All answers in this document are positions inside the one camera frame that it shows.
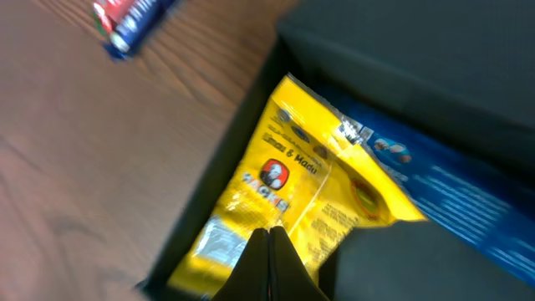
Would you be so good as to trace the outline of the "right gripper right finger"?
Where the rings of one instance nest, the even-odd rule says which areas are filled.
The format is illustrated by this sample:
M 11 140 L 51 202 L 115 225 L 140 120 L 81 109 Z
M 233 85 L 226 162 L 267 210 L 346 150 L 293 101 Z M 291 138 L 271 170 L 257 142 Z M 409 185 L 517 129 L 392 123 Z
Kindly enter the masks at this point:
M 269 284 L 272 301 L 329 301 L 308 275 L 283 227 L 269 230 Z

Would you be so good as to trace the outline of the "purple Dairy Milk bar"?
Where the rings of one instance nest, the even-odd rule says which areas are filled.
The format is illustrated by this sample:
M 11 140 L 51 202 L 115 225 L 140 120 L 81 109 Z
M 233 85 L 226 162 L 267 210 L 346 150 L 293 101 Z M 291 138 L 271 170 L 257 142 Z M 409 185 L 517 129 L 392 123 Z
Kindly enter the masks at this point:
M 113 60 L 136 56 L 181 0 L 135 0 L 109 35 L 104 49 Z

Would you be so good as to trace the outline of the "dark green box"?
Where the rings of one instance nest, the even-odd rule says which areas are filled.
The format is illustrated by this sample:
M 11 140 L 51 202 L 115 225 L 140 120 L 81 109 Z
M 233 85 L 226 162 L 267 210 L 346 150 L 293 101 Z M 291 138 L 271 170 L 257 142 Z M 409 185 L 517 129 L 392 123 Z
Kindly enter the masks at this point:
M 534 285 L 534 4 L 531 1 L 306 1 L 242 102 L 141 291 L 168 284 L 245 151 L 284 74 L 347 92 L 521 181 L 512 213 L 481 247 L 437 222 L 355 230 L 322 266 L 333 300 L 531 300 Z

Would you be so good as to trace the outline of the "yellow Hacks candy bag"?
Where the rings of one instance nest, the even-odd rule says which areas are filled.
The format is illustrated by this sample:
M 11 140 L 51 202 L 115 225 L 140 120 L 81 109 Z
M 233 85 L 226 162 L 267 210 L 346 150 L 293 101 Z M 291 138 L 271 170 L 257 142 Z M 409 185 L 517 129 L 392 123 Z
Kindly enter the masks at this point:
M 169 284 L 214 295 L 258 228 L 283 227 L 312 279 L 356 228 L 422 213 L 359 144 L 354 126 L 285 77 L 232 179 Z

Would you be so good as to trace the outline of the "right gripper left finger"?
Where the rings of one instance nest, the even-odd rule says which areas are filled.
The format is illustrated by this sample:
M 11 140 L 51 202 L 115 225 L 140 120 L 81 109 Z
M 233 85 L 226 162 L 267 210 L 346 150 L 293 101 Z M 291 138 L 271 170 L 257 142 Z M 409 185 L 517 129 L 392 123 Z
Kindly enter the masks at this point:
M 267 301 L 268 264 L 268 231 L 255 229 L 228 280 L 211 301 Z

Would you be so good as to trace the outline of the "blue Oreo cookie pack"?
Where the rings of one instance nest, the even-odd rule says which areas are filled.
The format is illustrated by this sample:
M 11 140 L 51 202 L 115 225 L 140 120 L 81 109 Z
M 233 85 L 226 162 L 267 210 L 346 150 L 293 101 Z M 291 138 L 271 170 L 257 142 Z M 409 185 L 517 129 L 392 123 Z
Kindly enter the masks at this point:
M 534 189 L 327 85 L 366 152 L 431 220 L 534 283 Z

